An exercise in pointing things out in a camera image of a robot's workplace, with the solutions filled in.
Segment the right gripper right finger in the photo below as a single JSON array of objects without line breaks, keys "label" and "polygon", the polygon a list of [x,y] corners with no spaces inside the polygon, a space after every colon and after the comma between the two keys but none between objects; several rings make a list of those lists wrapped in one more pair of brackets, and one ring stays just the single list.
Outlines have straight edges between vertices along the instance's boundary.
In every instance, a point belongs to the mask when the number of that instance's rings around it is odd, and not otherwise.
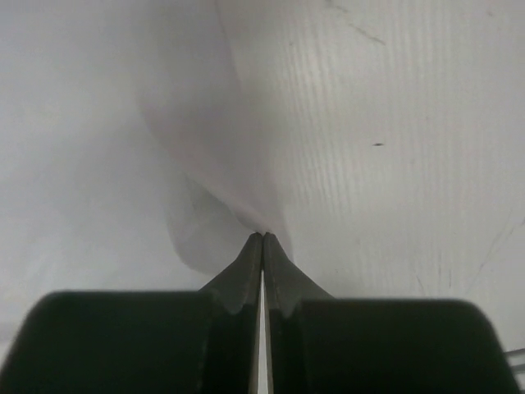
[{"label": "right gripper right finger", "polygon": [[263,238],[272,393],[514,393],[495,329],[463,300],[341,299]]}]

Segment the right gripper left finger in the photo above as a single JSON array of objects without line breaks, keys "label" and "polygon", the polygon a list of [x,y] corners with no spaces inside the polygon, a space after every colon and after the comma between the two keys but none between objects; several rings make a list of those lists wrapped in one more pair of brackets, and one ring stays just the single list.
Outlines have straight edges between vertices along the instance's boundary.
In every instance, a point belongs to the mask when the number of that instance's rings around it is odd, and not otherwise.
[{"label": "right gripper left finger", "polygon": [[255,393],[263,238],[197,291],[57,291],[27,314],[4,393]]}]

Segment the white t shirt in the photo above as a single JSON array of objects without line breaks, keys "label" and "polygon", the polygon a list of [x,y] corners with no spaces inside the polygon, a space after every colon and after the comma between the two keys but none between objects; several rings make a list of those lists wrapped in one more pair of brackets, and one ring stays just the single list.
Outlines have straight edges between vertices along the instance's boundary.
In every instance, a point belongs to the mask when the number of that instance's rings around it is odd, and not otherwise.
[{"label": "white t shirt", "polygon": [[217,1],[1,4],[1,347],[62,290],[202,284],[288,234]]}]

